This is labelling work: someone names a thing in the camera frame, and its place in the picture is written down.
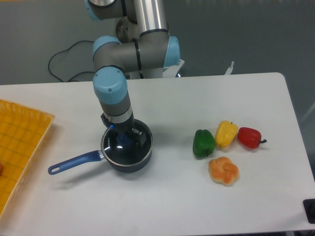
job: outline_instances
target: pepper stem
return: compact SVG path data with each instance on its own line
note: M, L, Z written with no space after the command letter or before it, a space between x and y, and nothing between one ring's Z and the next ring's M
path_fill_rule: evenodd
M210 155L210 150L207 149L207 150L206 150L206 156L209 156L209 155Z

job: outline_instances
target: black cable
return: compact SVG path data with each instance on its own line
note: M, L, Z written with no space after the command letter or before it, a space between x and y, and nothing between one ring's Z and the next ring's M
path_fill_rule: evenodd
M65 49L65 50L63 50L63 51L61 51L61 52L58 52L58 53L54 54L54 55L50 58L50 60L49 60L49 62L48 62L48 71L49 71L49 73L50 73L52 76L54 76L56 79L58 79L60 82L78 82L77 80L74 80L74 78L77 77L78 75L88 74L88 73L95 73L94 71L83 71L83 72L80 72L80 73L78 73L78 74L72 76L69 80L64 81L64 80L62 80L61 78L59 78L58 76L56 76L56 75L51 71L51 69L50 69L50 62L52 61L52 59L53 59L55 56L57 56L58 54L60 54L60 53L64 53L64 52L69 51L71 48L73 48L75 45L77 45L77 44L79 44L79 43L94 43L94 41L89 41L89 40L81 40L81 41L78 41L78 42L74 43L71 47L69 47L69 48L67 48L67 49Z

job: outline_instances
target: yellow tray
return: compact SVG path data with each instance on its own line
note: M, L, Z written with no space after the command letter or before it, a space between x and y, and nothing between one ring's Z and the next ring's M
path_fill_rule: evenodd
M0 99L0 216L27 173L54 117Z

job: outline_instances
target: blue saucepan handle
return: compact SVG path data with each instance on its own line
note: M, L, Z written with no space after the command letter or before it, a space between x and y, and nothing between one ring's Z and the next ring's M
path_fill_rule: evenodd
M62 171L68 170L70 168L76 167L78 165L87 163L87 162L92 162L92 161L101 161L101 157L99 154L100 151L96 150L96 151L91 151L85 154L82 154L80 156L71 158L67 161L58 163L56 165L53 165L51 167L48 168L48 173L50 175L55 175L58 174Z

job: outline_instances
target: green bell pepper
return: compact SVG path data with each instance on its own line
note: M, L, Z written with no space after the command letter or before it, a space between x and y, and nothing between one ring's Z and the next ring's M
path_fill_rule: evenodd
M192 151L196 157L205 157L212 154L215 149L216 141L209 130L198 129L193 139Z

